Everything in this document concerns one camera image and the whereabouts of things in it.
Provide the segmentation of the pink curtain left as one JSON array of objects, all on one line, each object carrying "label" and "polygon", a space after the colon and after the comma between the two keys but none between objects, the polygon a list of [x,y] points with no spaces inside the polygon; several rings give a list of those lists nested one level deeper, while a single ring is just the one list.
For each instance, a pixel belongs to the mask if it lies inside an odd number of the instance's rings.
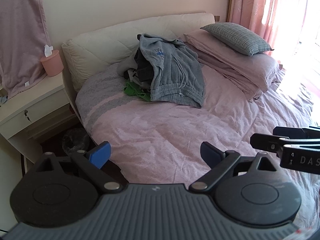
[{"label": "pink curtain left", "polygon": [[284,19],[284,0],[229,0],[227,21],[237,23],[262,37],[280,51],[280,30]]}]

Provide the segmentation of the pink duvet cover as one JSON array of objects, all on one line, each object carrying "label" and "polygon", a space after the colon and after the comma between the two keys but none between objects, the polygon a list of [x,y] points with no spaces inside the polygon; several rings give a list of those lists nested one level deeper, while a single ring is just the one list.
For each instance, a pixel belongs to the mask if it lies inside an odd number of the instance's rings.
[{"label": "pink duvet cover", "polygon": [[128,96],[114,67],[90,77],[80,89],[75,103],[84,128],[97,144],[111,144],[111,161],[127,181],[190,185],[209,170],[200,156],[204,141],[254,156],[252,134],[313,124],[309,90],[285,72],[253,101],[213,68],[203,66],[202,72],[202,108]]}]

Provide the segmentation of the black jacket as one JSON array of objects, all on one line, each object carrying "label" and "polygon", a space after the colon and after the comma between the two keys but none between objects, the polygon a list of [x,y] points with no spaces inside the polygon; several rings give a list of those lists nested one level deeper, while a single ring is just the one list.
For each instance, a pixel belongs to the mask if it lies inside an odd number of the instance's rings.
[{"label": "black jacket", "polygon": [[140,48],[133,57],[133,66],[125,71],[129,80],[143,89],[150,89],[154,77],[151,63],[144,57]]}]

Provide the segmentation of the grey checked pillow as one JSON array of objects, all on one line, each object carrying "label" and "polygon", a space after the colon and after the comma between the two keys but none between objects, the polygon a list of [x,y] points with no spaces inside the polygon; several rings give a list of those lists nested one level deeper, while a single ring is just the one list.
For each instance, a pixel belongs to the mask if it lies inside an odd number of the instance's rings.
[{"label": "grey checked pillow", "polygon": [[205,25],[201,29],[237,52],[247,56],[273,50],[259,35],[236,23],[213,23]]}]

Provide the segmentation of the cream padded headboard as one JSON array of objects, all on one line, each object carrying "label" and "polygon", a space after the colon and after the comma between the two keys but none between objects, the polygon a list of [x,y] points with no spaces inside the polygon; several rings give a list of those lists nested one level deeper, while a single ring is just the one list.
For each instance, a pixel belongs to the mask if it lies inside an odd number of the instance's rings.
[{"label": "cream padded headboard", "polygon": [[214,23],[213,14],[194,13],[149,17],[83,33],[62,44],[73,88],[78,92],[86,80],[136,51],[138,34],[167,39]]}]

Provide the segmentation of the light grey garment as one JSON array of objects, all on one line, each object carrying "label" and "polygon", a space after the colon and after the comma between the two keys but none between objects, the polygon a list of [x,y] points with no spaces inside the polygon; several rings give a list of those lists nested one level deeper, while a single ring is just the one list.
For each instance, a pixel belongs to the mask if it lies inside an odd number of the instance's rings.
[{"label": "light grey garment", "polygon": [[131,54],[129,57],[125,58],[123,61],[119,62],[117,65],[117,74],[124,77],[125,72],[129,69],[137,69],[137,63],[135,62],[135,53]]}]

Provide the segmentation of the folded pink sheet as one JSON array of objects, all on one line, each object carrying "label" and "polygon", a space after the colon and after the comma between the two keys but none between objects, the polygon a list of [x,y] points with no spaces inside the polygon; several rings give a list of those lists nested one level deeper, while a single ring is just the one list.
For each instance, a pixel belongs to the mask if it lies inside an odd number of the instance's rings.
[{"label": "folded pink sheet", "polygon": [[185,42],[184,44],[197,53],[198,60],[202,64],[205,64],[210,68],[213,68],[218,73],[227,78],[229,81],[231,81],[234,85],[236,85],[236,87],[238,87],[244,93],[248,101],[256,100],[262,96],[263,91],[247,77],[240,74],[237,70],[234,70],[232,67],[219,61],[212,55],[198,50],[188,42]]}]

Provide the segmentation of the green knitted garment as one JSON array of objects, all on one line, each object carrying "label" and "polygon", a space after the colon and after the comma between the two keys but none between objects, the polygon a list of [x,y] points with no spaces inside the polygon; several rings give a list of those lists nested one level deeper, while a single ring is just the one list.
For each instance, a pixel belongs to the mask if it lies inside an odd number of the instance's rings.
[{"label": "green knitted garment", "polygon": [[143,99],[146,102],[151,101],[150,90],[146,89],[146,88],[142,88],[138,84],[136,84],[130,80],[125,81],[125,86],[124,86],[123,91],[128,96],[136,96],[138,98]]}]

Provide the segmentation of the white nightstand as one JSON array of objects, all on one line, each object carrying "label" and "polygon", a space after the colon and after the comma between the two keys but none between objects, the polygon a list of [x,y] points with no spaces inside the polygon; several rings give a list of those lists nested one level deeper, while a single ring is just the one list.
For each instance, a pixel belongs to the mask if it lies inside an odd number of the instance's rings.
[{"label": "white nightstand", "polygon": [[75,96],[69,75],[45,77],[1,106],[1,136],[35,163],[43,152],[40,142],[65,129],[78,114]]}]

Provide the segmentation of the grey sweatpants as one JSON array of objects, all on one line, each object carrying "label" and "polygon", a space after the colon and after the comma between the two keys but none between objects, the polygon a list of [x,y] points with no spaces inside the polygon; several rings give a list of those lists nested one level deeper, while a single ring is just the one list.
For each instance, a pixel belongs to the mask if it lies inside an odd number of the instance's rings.
[{"label": "grey sweatpants", "polygon": [[195,108],[204,104],[204,79],[198,55],[179,39],[138,34],[139,48],[151,63],[154,77],[151,101],[166,101]]}]

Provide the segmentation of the pink tissue box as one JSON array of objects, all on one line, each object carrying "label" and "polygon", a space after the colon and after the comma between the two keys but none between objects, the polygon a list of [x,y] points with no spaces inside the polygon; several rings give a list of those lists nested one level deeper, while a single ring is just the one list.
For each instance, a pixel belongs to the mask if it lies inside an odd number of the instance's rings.
[{"label": "pink tissue box", "polygon": [[59,50],[53,49],[53,46],[44,46],[44,57],[40,59],[44,70],[49,77],[54,77],[64,69]]}]

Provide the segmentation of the pink pillow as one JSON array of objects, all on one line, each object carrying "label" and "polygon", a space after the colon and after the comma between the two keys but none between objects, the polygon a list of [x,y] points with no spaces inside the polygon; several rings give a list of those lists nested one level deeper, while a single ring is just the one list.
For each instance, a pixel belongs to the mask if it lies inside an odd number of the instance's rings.
[{"label": "pink pillow", "polygon": [[280,70],[278,62],[271,56],[265,53],[252,56],[241,54],[202,29],[184,34],[184,39],[199,51],[238,71],[264,93],[267,92],[276,73]]}]

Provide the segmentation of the pink towel cover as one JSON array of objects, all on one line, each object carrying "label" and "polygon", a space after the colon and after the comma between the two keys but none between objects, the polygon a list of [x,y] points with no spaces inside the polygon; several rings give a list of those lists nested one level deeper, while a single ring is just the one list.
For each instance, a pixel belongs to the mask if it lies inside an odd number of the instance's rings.
[{"label": "pink towel cover", "polygon": [[46,77],[40,59],[50,45],[42,0],[1,0],[1,84],[8,98]]}]

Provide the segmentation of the wall socket plate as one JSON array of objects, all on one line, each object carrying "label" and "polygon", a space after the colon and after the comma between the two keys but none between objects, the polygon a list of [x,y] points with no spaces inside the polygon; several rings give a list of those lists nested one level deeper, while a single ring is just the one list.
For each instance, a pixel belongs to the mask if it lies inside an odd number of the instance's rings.
[{"label": "wall socket plate", "polygon": [[215,19],[215,22],[219,22],[220,21],[220,16],[219,15],[215,15],[214,19]]}]

